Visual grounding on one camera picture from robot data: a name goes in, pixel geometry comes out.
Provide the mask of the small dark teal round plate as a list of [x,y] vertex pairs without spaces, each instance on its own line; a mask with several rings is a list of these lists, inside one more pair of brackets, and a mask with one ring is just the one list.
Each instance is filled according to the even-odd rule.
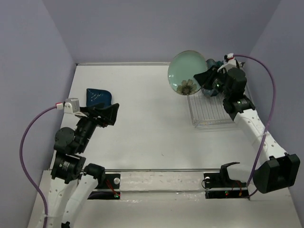
[[[209,58],[207,61],[207,67],[208,69],[210,69],[213,65],[216,65],[216,61],[212,58]],[[207,96],[207,97],[213,97],[213,96],[216,96],[217,95],[217,92],[214,91],[214,90],[205,90],[204,92],[204,95]]]

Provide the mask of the navy blue leaf-shaped dish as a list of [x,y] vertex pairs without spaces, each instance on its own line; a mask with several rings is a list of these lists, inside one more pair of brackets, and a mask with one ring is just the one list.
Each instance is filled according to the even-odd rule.
[[104,107],[112,104],[112,94],[107,90],[102,89],[86,89],[86,106],[93,106],[103,103]]

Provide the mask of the light green flower plate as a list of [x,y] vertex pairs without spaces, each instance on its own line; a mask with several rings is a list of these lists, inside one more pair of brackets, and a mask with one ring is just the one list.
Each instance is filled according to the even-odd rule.
[[195,74],[207,71],[205,57],[194,50],[177,54],[169,64],[168,81],[171,89],[179,95],[193,95],[201,86],[194,79]]

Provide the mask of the teal scalloped plate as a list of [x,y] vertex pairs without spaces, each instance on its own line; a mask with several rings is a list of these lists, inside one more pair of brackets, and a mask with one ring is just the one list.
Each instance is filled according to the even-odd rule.
[[224,61],[217,61],[216,62],[217,67],[221,67],[222,65],[224,65]]

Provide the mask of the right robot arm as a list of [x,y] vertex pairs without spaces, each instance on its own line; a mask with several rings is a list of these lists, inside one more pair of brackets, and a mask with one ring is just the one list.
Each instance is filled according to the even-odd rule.
[[194,78],[203,88],[223,94],[225,111],[257,151],[252,168],[246,170],[239,162],[222,165],[219,182],[230,186],[239,180],[254,185],[263,194],[293,186],[300,159],[282,148],[261,122],[254,104],[245,95],[245,72],[239,68],[219,72],[213,67]]

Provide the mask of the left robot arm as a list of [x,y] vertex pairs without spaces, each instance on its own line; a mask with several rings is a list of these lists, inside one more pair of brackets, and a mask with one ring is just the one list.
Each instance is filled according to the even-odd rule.
[[79,121],[75,129],[63,127],[55,135],[56,155],[51,169],[47,208],[37,224],[39,228],[72,228],[92,191],[104,184],[114,198],[120,197],[106,178],[105,168],[93,163],[85,165],[86,158],[81,156],[97,127],[115,124],[119,104],[105,107],[99,103],[81,107],[78,100],[67,99],[57,104],[57,109],[76,116]]

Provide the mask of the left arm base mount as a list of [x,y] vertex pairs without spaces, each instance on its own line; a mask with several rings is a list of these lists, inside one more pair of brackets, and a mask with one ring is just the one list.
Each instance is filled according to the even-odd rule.
[[106,173],[103,183],[97,187],[89,195],[89,200],[119,200],[121,175],[119,173]]

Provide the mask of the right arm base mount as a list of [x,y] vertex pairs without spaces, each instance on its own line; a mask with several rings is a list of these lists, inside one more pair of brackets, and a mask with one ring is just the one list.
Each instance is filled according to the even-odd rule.
[[201,182],[205,198],[210,199],[248,199],[246,168],[239,162],[221,165],[218,171],[205,172]]

